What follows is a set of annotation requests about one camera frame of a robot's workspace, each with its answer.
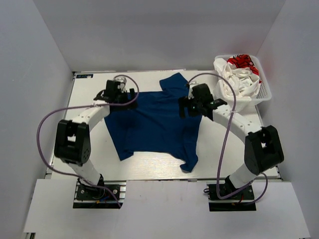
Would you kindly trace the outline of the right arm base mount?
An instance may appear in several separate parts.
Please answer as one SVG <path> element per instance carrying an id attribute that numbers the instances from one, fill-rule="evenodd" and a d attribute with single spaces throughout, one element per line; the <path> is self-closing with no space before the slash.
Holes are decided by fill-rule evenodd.
<path id="1" fill-rule="evenodd" d="M 255 195 L 252 186 L 248 186 L 243 191 L 234 196 L 221 200 L 217 197 L 216 184 L 208 184 L 203 190 L 208 196 L 208 205 L 210 212 L 253 212 L 257 211 Z"/>

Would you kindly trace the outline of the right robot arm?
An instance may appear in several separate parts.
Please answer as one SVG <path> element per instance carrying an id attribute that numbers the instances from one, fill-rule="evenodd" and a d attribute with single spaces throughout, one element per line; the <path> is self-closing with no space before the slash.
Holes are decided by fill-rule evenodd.
<path id="1" fill-rule="evenodd" d="M 160 92 L 142 92 L 129 113 L 124 152 L 167 153 L 182 160 L 183 172 L 198 162 L 196 144 L 202 117 L 226 127 L 245 145 L 244 162 L 226 177 L 220 197 L 238 198 L 243 187 L 281 163 L 283 150 L 277 130 L 248 123 L 222 99 L 214 98 L 206 84 L 162 85 Z"/>

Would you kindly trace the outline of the blue t shirt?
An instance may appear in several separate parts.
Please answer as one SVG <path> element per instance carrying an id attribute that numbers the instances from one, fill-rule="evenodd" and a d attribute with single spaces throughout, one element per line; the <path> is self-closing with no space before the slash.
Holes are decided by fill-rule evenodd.
<path id="1" fill-rule="evenodd" d="M 201 116 L 179 116 L 178 99 L 188 94 L 187 80 L 176 73 L 159 81 L 161 91 L 141 92 L 137 108 L 112 112 L 104 121 L 120 160 L 135 152 L 168 153 L 191 172 L 198 162 L 196 145 Z"/>

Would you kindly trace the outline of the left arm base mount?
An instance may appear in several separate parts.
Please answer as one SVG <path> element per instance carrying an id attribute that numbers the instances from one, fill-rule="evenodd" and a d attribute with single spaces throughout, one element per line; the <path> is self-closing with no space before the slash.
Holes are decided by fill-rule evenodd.
<path id="1" fill-rule="evenodd" d="M 105 185 L 115 195 L 120 205 L 123 204 L 126 192 L 124 182 Z M 119 209 L 119 205 L 110 192 L 104 189 L 93 189 L 77 182 L 73 200 L 74 209 Z"/>

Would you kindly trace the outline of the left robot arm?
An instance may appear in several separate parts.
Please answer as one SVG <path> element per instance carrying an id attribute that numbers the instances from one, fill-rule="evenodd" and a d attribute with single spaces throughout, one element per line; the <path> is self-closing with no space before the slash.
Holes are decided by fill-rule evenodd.
<path id="1" fill-rule="evenodd" d="M 105 194 L 103 176 L 95 169 L 91 155 L 90 131 L 113 111 L 135 107 L 128 104 L 135 97 L 135 90 L 128 93 L 125 76 L 116 76 L 106 82 L 106 88 L 93 99 L 93 106 L 70 120 L 61 120 L 57 126 L 54 156 L 73 169 L 88 193 L 95 199 Z"/>

